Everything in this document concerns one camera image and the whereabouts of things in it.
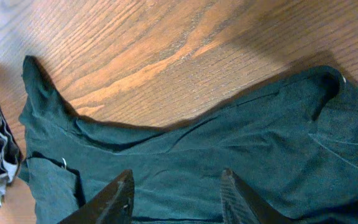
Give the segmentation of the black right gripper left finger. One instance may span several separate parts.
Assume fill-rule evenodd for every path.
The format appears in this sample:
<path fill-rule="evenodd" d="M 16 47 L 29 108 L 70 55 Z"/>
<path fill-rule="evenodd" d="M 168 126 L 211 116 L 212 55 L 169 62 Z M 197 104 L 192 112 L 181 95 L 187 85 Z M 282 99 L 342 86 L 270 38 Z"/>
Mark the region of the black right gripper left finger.
<path fill-rule="evenodd" d="M 134 178 L 124 170 L 95 197 L 59 224 L 128 224 L 134 207 Z"/>

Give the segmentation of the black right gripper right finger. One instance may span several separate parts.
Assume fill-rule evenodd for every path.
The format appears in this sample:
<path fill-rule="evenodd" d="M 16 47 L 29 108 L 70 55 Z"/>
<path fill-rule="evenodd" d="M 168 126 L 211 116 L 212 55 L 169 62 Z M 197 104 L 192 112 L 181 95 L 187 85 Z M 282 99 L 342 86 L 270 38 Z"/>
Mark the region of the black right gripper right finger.
<path fill-rule="evenodd" d="M 229 224 L 291 224 L 289 218 L 268 204 L 234 171 L 225 169 L 221 176 L 223 222 Z"/>

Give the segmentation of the black t-shirt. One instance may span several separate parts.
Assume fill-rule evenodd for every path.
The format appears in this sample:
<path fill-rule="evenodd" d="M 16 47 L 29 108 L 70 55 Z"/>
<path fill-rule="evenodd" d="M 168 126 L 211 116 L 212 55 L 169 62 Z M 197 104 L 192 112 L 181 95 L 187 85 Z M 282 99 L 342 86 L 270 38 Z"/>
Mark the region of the black t-shirt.
<path fill-rule="evenodd" d="M 245 222 L 225 169 L 295 223 L 358 223 L 358 86 L 335 68 L 277 80 L 171 131 L 71 113 L 31 56 L 22 77 L 20 177 L 38 223 L 62 221 L 126 169 L 135 223 L 221 223 L 235 213 Z"/>

